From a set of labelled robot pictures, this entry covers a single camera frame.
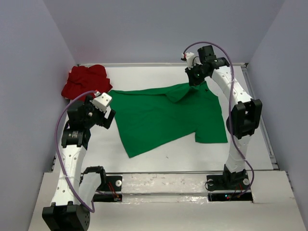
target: red cloth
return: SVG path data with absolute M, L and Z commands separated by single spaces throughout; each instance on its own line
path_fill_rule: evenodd
M 98 90 L 100 93 L 103 93 L 110 91 L 111 88 L 110 79 L 107 78 L 105 67 L 102 65 L 94 65 L 89 68 L 85 66 L 74 66 L 68 74 L 67 83 L 61 95 L 73 100 L 89 90 Z

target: green cloth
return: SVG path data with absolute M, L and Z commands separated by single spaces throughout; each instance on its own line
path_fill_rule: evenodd
M 147 90 L 112 90 L 111 108 L 128 156 L 195 132 L 200 143 L 226 143 L 219 100 L 206 82 Z

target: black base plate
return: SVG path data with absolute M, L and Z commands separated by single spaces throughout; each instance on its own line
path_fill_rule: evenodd
M 122 190 L 122 186 L 120 187 L 117 187 L 115 184 L 116 184 L 116 181 L 117 180 L 120 180 L 122 181 L 122 176 L 107 176 L 107 184 L 110 182 L 111 185 L 113 186 L 114 190 L 116 192 L 120 192 Z M 108 187 L 108 185 L 105 184 L 105 185 L 100 185 L 97 190 L 99 191 L 105 191 L 105 192 L 110 192 L 110 189 Z
M 245 190 L 247 189 L 248 185 L 245 185 L 243 181 L 239 182 L 237 185 L 226 185 L 223 183 L 223 176 L 222 175 L 208 175 L 206 176 L 206 183 L 205 188 L 210 191 L 216 191 L 216 190 Z

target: purple cable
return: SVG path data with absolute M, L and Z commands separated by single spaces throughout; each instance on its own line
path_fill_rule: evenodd
M 194 46 L 194 45 L 197 45 L 197 44 L 200 44 L 200 43 L 210 44 L 210 45 L 213 45 L 214 47 L 219 48 L 219 49 L 225 54 L 225 56 L 227 57 L 227 59 L 228 59 L 228 61 L 229 61 L 229 63 L 230 63 L 230 67 L 231 67 L 231 79 L 232 79 L 232 82 L 231 82 L 231 89 L 230 89 L 230 96 L 229 96 L 229 127 L 230 127 L 230 134 L 231 134 L 231 139 L 232 139 L 232 142 L 233 142 L 233 144 L 234 144 L 236 150 L 238 151 L 238 153 L 240 154 L 240 156 L 242 157 L 242 159 L 243 159 L 243 160 L 247 163 L 247 165 L 250 167 L 251 173 L 252 173 L 252 177 L 251 177 L 250 184 L 248 185 L 248 187 L 246 188 L 246 190 L 245 190 L 244 192 L 242 192 L 242 193 L 240 193 L 239 195 L 236 196 L 236 197 L 238 197 L 238 196 L 241 196 L 241 195 L 245 194 L 248 190 L 250 190 L 251 185 L 253 184 L 253 182 L 254 182 L 254 180 L 255 180 L 255 171 L 254 171 L 254 169 L 252 168 L 252 166 L 250 165 L 250 163 L 246 160 L 244 154 L 241 152 L 241 150 L 240 150 L 240 149 L 238 148 L 238 146 L 236 145 L 236 142 L 235 142 L 235 139 L 234 139 L 234 136 L 233 136 L 233 125 L 232 125 L 232 117 L 231 117 L 232 108 L 231 108 L 231 107 L 232 107 L 232 93 L 233 93 L 234 79 L 235 79 L 235 78 L 234 78 L 234 68 L 233 68 L 233 64 L 232 64 L 232 62 L 231 62 L 231 59 L 230 59 L 230 57 L 228 56 L 228 54 L 226 53 L 226 51 L 225 51 L 222 47 L 220 47 L 219 45 L 217 45 L 217 44 L 215 44 L 215 43 L 213 43 L 213 42 L 206 42 L 206 41 L 195 42 L 195 43 L 193 43 L 192 45 L 188 46 L 188 47 L 184 50 L 184 52 L 183 52 L 184 56 L 185 56 L 186 51 L 187 51 L 190 47 L 192 47 L 192 46 Z
M 74 102 L 76 102 L 79 98 L 81 98 L 82 96 L 85 96 L 85 95 L 88 95 L 88 94 L 91 94 L 91 93 L 96 93 L 97 91 L 96 90 L 89 90 L 79 96 L 77 96 L 76 98 L 74 98 L 66 107 L 65 109 L 62 111 L 60 117 L 58 118 L 58 121 L 56 123 L 56 128 L 54 130 L 54 142 L 55 142 L 55 145 L 56 145 L 56 152 L 57 152 L 57 156 L 58 156 L 58 159 L 59 159 L 59 162 L 60 162 L 60 166 L 61 166 L 61 170 L 63 172 L 63 174 L 65 175 L 65 180 L 68 184 L 68 187 L 69 189 L 72 191 L 74 197 L 77 198 L 77 200 L 85 207 L 87 208 L 91 213 L 94 213 L 95 212 L 95 208 L 94 208 L 94 202 L 92 200 L 92 208 L 90 208 L 80 197 L 79 195 L 77 194 L 77 192 L 75 191 L 71 181 L 69 180 L 68 176 L 67 176 L 67 172 L 65 170 L 65 167 L 64 167 L 64 163 L 63 163 L 63 160 L 62 160 L 62 157 L 61 157 L 61 154 L 60 154 L 60 150 L 59 150 L 59 145 L 58 145 L 58 138 L 57 138 L 57 134 L 58 134 L 58 128 L 59 128 L 59 124 L 60 124 L 60 121 L 61 121 L 61 118 L 62 116 L 64 115 L 64 113 L 67 111 L 67 109 L 69 108 L 70 105 L 72 105 Z

